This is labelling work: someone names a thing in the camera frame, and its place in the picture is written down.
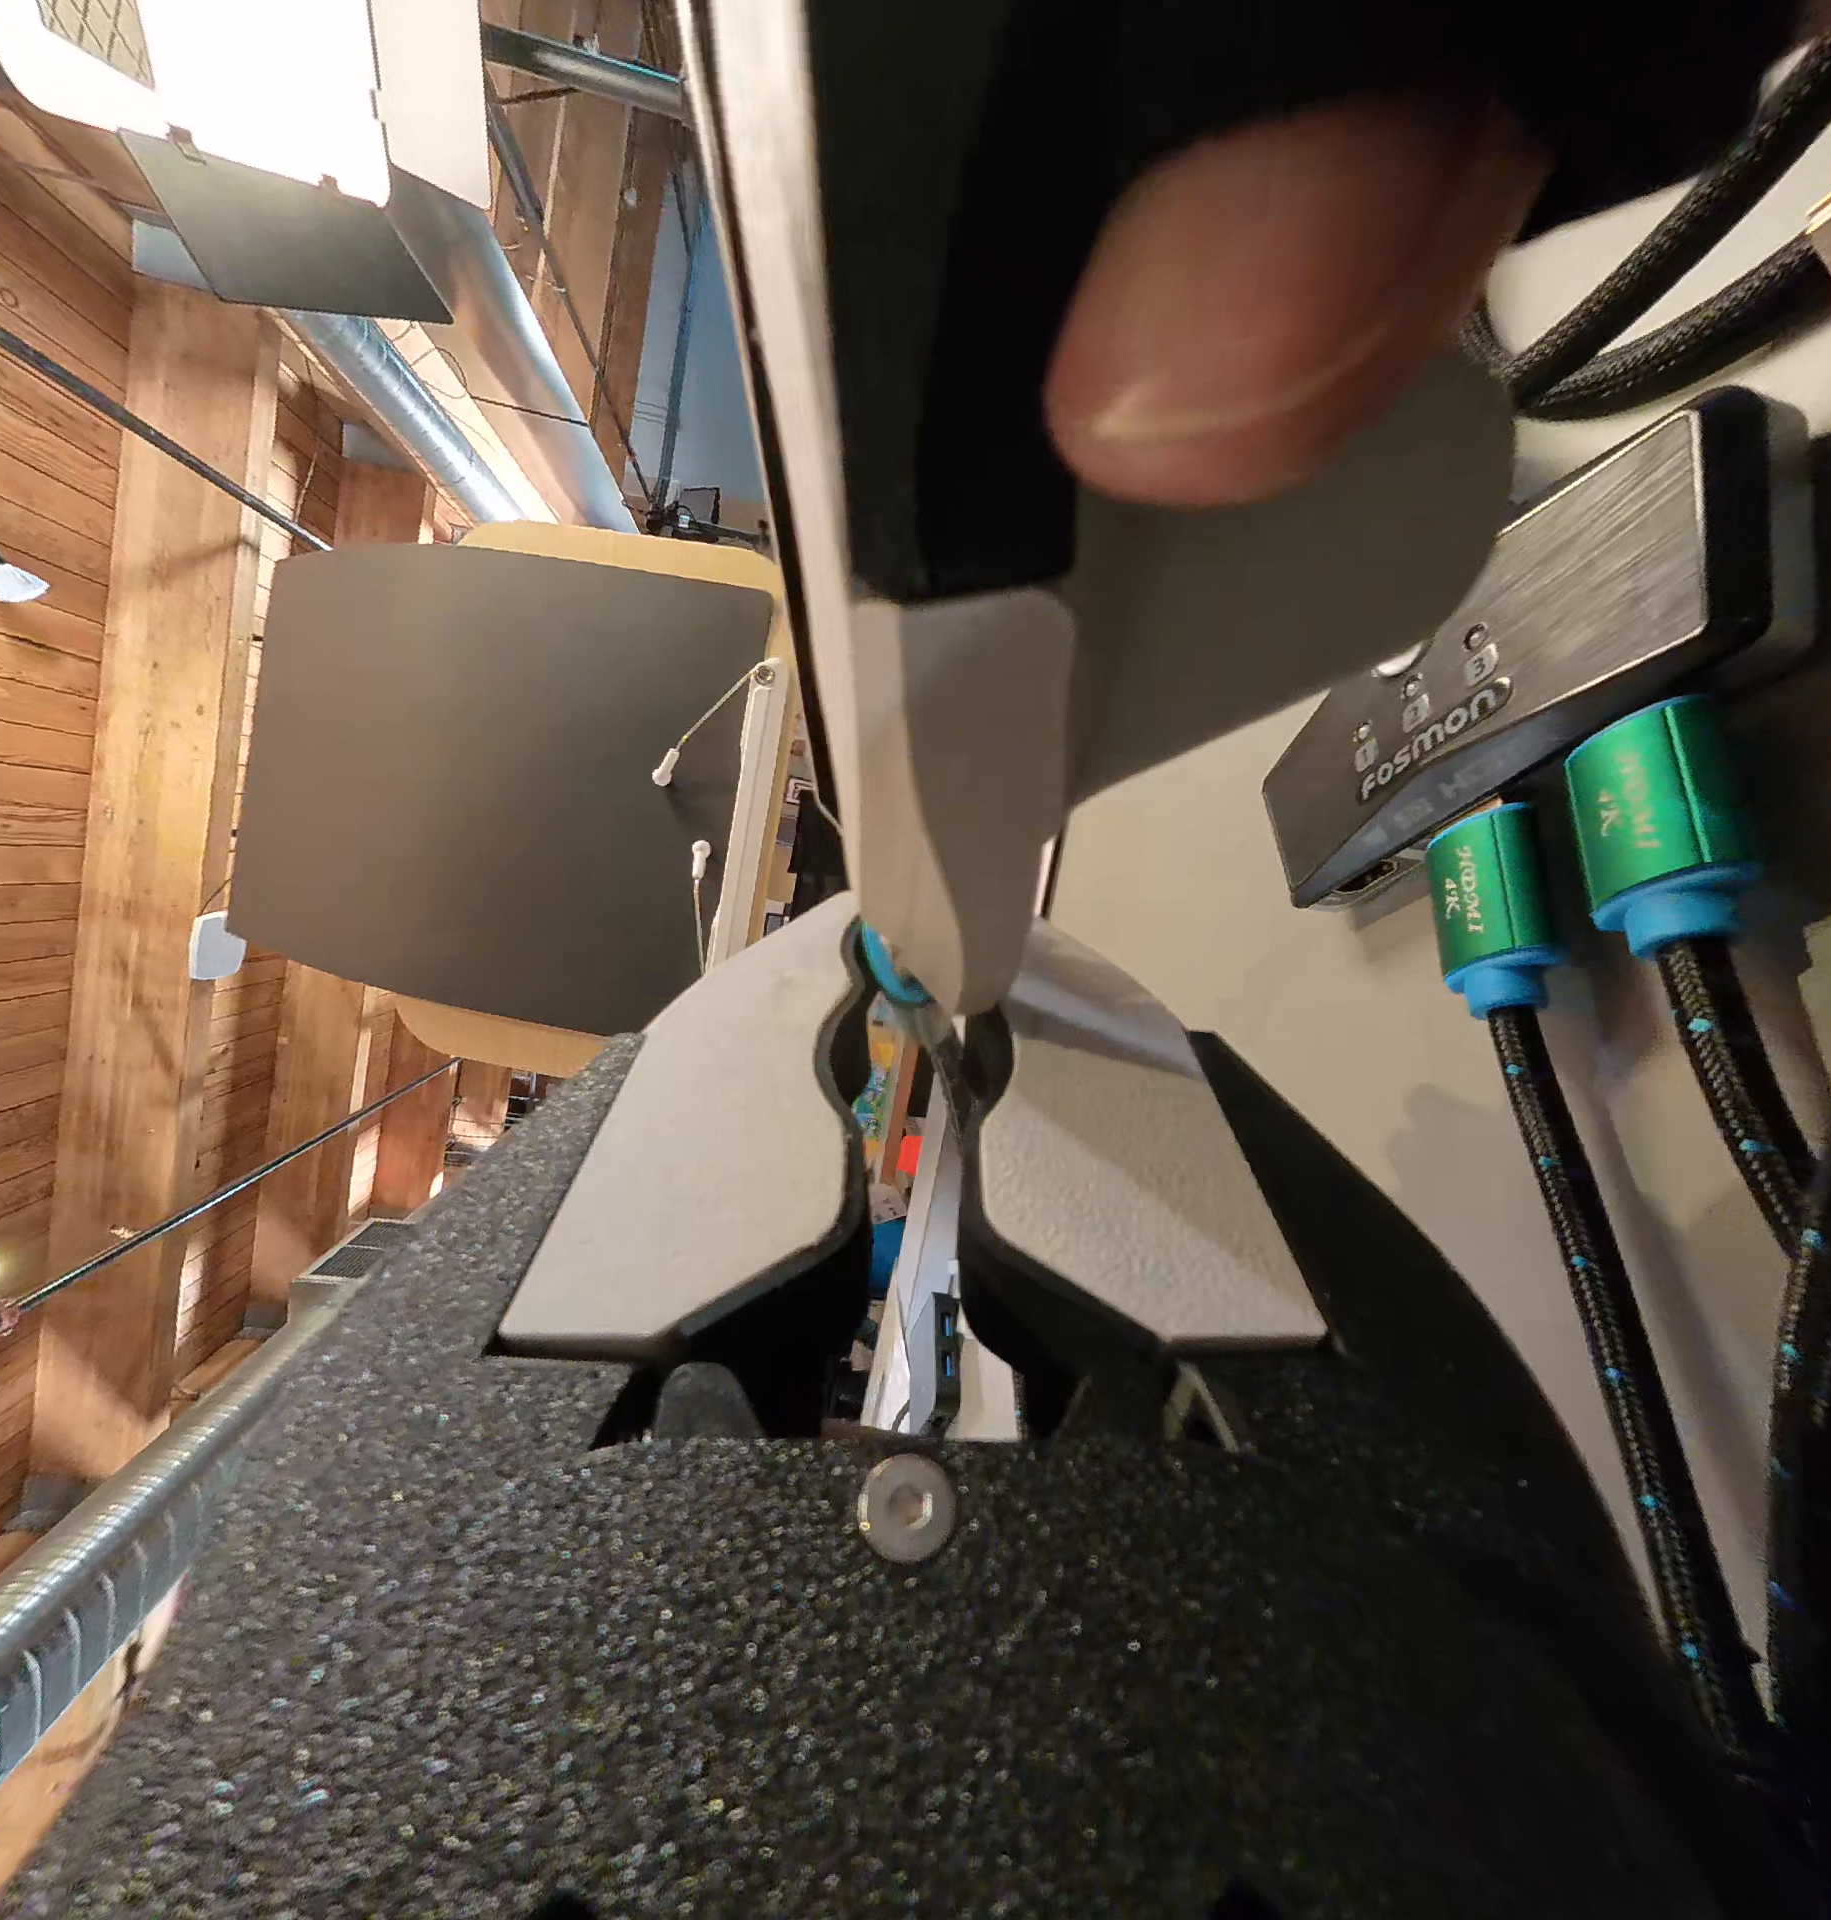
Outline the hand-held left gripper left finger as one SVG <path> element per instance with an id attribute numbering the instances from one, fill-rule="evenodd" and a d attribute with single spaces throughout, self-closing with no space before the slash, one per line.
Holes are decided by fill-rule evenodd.
<path id="1" fill-rule="evenodd" d="M 832 1048 L 863 1005 L 856 898 L 706 972 L 633 1068 L 509 1303 L 519 1357 L 673 1357 L 864 1226 Z"/>

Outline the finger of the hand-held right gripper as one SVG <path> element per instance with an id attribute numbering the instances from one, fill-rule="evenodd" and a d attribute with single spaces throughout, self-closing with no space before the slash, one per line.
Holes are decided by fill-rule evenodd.
<path id="1" fill-rule="evenodd" d="M 854 570 L 805 5 L 685 5 L 793 637 L 863 918 L 944 1017 L 1020 971 L 1066 812 L 1075 625 L 1045 587 L 903 605 Z"/>
<path id="2" fill-rule="evenodd" d="M 1427 640 L 1489 564 L 1514 427 L 1493 375 L 1432 357 L 1274 497 L 1184 510 L 1079 491 L 1067 804 Z"/>

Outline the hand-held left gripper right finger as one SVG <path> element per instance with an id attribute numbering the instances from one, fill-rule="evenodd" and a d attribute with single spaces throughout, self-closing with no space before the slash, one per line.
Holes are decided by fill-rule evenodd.
<path id="1" fill-rule="evenodd" d="M 1323 1311 L 1182 1020 L 1066 932 L 1000 1002 L 1007 1075 L 978 1117 L 976 1208 L 1047 1303 L 1161 1357 L 1313 1347 Z"/>

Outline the black video switch box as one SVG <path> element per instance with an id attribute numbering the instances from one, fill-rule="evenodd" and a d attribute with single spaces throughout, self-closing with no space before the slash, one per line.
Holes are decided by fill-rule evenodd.
<path id="1" fill-rule="evenodd" d="M 1640 707 L 1800 660 L 1816 637 L 1815 468 L 1800 407 L 1728 385 L 1517 513 L 1455 610 L 1335 683 L 1268 774 L 1290 904 L 1369 895 Z"/>

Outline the grey usb hub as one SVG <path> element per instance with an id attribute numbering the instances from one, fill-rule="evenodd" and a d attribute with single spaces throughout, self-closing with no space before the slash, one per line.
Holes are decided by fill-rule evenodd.
<path id="1" fill-rule="evenodd" d="M 915 1436 L 944 1436 L 961 1408 L 961 1300 L 942 1288 L 923 1298 L 907 1333 L 910 1418 Z"/>

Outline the person's right hand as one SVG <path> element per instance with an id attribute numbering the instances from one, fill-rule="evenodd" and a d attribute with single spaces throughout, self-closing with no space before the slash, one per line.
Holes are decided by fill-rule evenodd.
<path id="1" fill-rule="evenodd" d="M 1455 332 L 1548 180 L 1504 105 L 1360 94 L 1211 134 L 1104 220 L 1045 415 L 1095 493 L 1259 501 L 1313 476 Z"/>

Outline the black metal rod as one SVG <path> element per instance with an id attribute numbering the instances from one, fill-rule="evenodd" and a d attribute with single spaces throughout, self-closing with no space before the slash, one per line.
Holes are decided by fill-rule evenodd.
<path id="1" fill-rule="evenodd" d="M 272 1175 L 285 1169 L 287 1166 L 293 1166 L 293 1164 L 302 1162 L 305 1158 L 313 1155 L 318 1149 L 326 1146 L 329 1143 L 362 1132 L 371 1120 L 381 1117 L 391 1105 L 394 1105 L 396 1101 L 410 1098 L 413 1092 L 421 1092 L 425 1086 L 439 1079 L 445 1073 L 448 1073 L 450 1070 L 456 1070 L 459 1064 L 462 1064 L 462 1060 L 454 1056 L 439 1060 L 436 1068 L 423 1071 L 423 1075 L 408 1079 L 404 1086 L 381 1092 L 374 1101 L 355 1109 L 350 1117 L 341 1117 L 341 1119 L 332 1120 L 318 1133 L 313 1133 L 313 1136 L 301 1139 L 299 1144 L 289 1146 L 287 1151 L 258 1164 L 253 1169 L 240 1175 L 239 1178 L 226 1182 L 223 1187 L 217 1187 L 200 1203 L 194 1203 L 178 1213 L 170 1213 L 168 1217 L 164 1217 L 162 1222 L 152 1224 L 147 1230 L 135 1230 L 135 1235 L 130 1235 L 129 1239 L 120 1239 L 117 1244 L 109 1244 L 108 1250 L 95 1253 L 91 1259 L 84 1259 L 84 1262 L 63 1270 L 59 1277 L 54 1277 L 45 1284 L 39 1284 L 29 1292 L 21 1292 L 21 1295 L 0 1300 L 0 1337 L 15 1335 L 20 1325 L 31 1313 L 35 1313 L 39 1308 L 44 1308 L 59 1295 L 63 1295 L 80 1284 L 85 1284 L 93 1277 L 98 1277 L 104 1270 L 112 1269 L 112 1264 L 117 1264 L 119 1259 L 125 1259 L 125 1258 L 133 1256 L 135 1251 L 142 1251 L 144 1248 L 158 1244 L 158 1242 L 181 1235 L 183 1230 L 190 1227 L 200 1220 L 207 1220 L 208 1213 L 215 1213 L 215 1211 L 232 1204 L 243 1193 L 251 1191 L 253 1187 L 258 1187 Z"/>
<path id="2" fill-rule="evenodd" d="M 302 546 L 326 553 L 330 550 L 329 540 L 308 531 L 301 520 L 292 515 L 281 513 L 270 501 L 251 493 L 247 487 L 223 474 L 212 463 L 204 461 L 195 449 L 183 445 L 173 438 L 166 434 L 149 419 L 135 415 L 123 401 L 105 395 L 100 387 L 88 383 L 84 377 L 76 375 L 61 359 L 41 351 L 39 348 L 26 343 L 18 332 L 0 324 L 0 354 L 15 365 L 23 366 L 29 373 L 37 375 L 64 397 L 73 399 L 81 407 L 96 413 L 100 419 L 108 419 L 112 427 L 120 428 L 125 434 L 142 441 L 144 445 L 156 449 L 173 465 L 200 478 L 215 493 L 223 493 L 228 499 L 237 501 L 243 510 L 272 524 L 276 531 L 285 533 L 289 540 L 301 543 Z"/>

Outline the studio light panel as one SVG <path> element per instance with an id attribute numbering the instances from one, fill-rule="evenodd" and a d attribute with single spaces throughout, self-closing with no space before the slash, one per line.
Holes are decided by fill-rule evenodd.
<path id="1" fill-rule="evenodd" d="M 452 324 L 491 202 L 471 2 L 0 2 L 0 83 L 114 134 L 222 300 Z"/>

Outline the metal spiral conduit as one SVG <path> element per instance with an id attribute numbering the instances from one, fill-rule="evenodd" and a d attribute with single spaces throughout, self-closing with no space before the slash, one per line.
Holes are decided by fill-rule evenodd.
<path id="1" fill-rule="evenodd" d="M 326 1288 L 0 1575 L 0 1785 L 194 1567 L 247 1436 L 361 1289 Z"/>

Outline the silver ventilation duct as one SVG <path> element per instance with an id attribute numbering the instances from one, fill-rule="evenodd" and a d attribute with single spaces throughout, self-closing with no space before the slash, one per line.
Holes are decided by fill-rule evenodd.
<path id="1" fill-rule="evenodd" d="M 410 174 L 387 212 L 450 320 L 285 308 L 287 330 L 471 523 L 636 533 L 487 212 Z"/>

